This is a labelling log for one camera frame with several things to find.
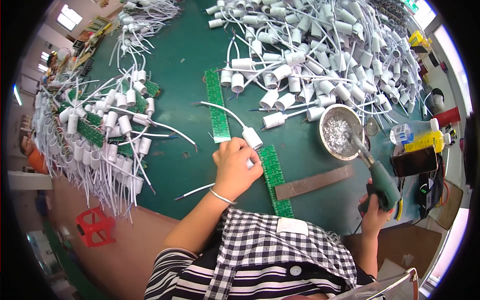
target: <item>smartphone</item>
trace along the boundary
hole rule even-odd
[[[412,176],[438,169],[437,154],[433,146],[392,157],[397,177]]]

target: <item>water bottle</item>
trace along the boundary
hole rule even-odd
[[[392,127],[390,141],[395,145],[405,145],[413,142],[416,136],[424,136],[439,130],[440,126],[435,118],[430,121],[410,121]]]

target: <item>checkered apron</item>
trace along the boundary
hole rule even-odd
[[[349,289],[355,287],[355,263],[338,235],[309,222],[308,236],[277,233],[279,219],[232,207],[223,213],[217,228],[222,231],[222,243],[204,300],[226,299],[237,269],[249,265],[311,263],[344,279]]]

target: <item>striped shirt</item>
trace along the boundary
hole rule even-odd
[[[214,275],[219,243],[201,256],[184,249],[163,250],[155,259],[145,299],[202,299]],[[356,287],[374,281],[358,266]],[[309,263],[240,267],[228,299],[282,299],[322,293],[329,298],[346,291],[345,281]]]

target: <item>button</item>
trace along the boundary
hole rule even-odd
[[[301,268],[299,266],[293,266],[290,268],[290,274],[292,274],[293,276],[298,276],[300,275],[301,273]]]

